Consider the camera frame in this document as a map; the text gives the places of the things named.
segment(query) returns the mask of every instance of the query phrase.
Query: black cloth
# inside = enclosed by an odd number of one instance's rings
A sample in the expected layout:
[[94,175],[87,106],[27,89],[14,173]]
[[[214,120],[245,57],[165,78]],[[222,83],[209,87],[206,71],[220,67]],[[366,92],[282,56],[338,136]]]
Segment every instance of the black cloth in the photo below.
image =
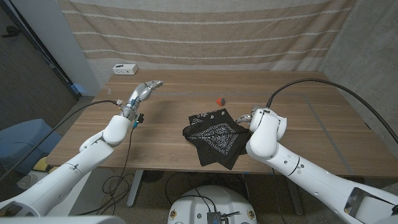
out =
[[226,109],[193,115],[189,121],[183,135],[197,147],[202,166],[219,162],[231,170],[238,156],[247,153],[251,133],[236,124]]

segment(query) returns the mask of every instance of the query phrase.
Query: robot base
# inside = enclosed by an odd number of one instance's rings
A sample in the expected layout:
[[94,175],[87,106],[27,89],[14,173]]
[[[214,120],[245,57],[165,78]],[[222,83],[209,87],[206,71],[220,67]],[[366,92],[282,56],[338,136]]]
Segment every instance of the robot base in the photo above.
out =
[[[216,206],[217,212],[238,214],[228,217],[229,223],[236,224],[257,224],[256,215],[252,205],[240,194],[226,187],[217,185],[207,185],[197,188],[200,195],[210,198]],[[195,189],[183,194],[198,195]],[[214,212],[214,206],[211,201],[205,199]],[[200,197],[184,197],[176,200],[169,213],[168,224],[207,224],[208,207]]]

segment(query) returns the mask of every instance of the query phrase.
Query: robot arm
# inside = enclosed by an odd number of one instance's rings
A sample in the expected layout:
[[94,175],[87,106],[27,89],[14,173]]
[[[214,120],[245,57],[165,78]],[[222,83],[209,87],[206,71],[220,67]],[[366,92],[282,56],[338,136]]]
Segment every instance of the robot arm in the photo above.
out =
[[139,102],[147,100],[152,90],[160,87],[163,81],[151,81],[140,84],[132,94],[126,106],[121,107],[119,115],[113,116],[107,127],[87,139],[79,148],[80,153],[31,188],[9,200],[0,203],[0,217],[46,216],[61,202],[72,188],[91,170],[100,166],[114,151],[113,146],[122,142],[135,124],[143,121],[138,114]]
[[333,175],[279,144],[286,118],[259,108],[247,120],[254,132],[246,144],[249,156],[284,174],[346,223],[376,223],[394,215],[398,196]]

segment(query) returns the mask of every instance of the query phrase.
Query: table surface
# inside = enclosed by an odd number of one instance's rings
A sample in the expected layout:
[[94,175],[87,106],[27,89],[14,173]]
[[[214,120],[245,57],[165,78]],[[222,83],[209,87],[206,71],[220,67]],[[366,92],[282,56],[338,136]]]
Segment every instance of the table surface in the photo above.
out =
[[[188,117],[198,113],[226,108],[233,119],[248,114],[253,105],[265,105],[276,89],[301,78],[327,79],[320,72],[139,70],[133,76],[113,75],[93,101],[126,102],[138,84],[165,82],[140,104],[145,121],[132,133],[130,169],[269,174],[269,166],[247,154],[239,156],[232,170],[218,163],[202,167],[182,130],[189,125]],[[225,98],[224,106],[216,104],[219,97]],[[271,109],[287,118],[280,143],[324,169],[341,176],[398,177],[397,159],[335,87],[298,83],[280,92]],[[59,166],[78,154],[80,145],[118,112],[111,103],[88,107],[47,163]],[[128,147],[129,134],[102,167],[123,167]]]

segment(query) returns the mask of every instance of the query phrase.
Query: striped curtain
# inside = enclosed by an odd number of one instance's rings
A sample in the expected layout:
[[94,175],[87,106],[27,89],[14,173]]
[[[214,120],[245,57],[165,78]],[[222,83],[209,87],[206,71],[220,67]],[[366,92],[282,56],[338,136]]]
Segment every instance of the striped curtain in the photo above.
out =
[[90,65],[108,77],[121,62],[141,69],[317,70],[354,2],[58,0]]

